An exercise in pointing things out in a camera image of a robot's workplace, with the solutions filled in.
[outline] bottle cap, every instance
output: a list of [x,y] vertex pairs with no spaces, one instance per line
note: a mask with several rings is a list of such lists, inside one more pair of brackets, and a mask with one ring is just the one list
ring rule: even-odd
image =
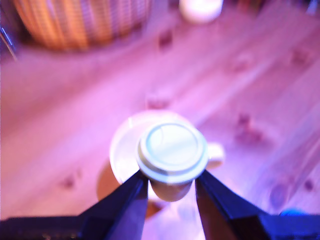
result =
[[138,144],[137,163],[151,180],[184,184],[197,178],[208,163],[208,144],[192,125],[164,122],[146,131]]

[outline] wooden floor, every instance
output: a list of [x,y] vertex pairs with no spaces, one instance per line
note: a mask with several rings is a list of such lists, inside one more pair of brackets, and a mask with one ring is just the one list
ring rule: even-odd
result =
[[[23,46],[1,61],[1,219],[76,215],[111,193],[111,137],[146,107],[222,143],[210,171],[237,194],[320,213],[319,91],[320,20],[278,1],[201,26],[156,3],[142,35],[109,47]],[[143,239],[204,239],[193,191],[149,216]]]

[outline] white candle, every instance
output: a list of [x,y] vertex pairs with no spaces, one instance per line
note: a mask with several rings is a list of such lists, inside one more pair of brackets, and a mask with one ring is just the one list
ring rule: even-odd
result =
[[220,15],[222,5],[223,0],[180,0],[179,9],[188,21],[204,24]]

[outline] wicker basket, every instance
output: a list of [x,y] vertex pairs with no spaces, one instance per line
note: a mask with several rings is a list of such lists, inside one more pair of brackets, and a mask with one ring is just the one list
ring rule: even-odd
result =
[[152,0],[14,0],[33,38],[52,49],[86,49],[141,28]]

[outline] cup handle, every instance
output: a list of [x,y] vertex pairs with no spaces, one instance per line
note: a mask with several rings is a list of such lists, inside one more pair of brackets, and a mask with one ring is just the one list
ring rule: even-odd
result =
[[225,162],[226,154],[224,147],[217,142],[208,143],[208,164],[207,169],[217,168]]

